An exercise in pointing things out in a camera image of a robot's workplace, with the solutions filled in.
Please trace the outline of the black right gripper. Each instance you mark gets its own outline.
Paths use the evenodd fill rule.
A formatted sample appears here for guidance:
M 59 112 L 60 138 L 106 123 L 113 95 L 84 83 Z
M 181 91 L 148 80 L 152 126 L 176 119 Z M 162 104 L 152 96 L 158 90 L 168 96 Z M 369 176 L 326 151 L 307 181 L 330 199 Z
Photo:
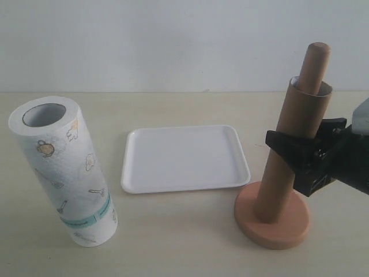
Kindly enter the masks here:
M 293 188 L 307 197 L 334 181 L 368 194 L 368 136 L 346 125 L 346 118 L 323 119 L 317 138 L 328 140 L 315 152 L 315 138 L 274 130 L 265 143 L 296 173 Z

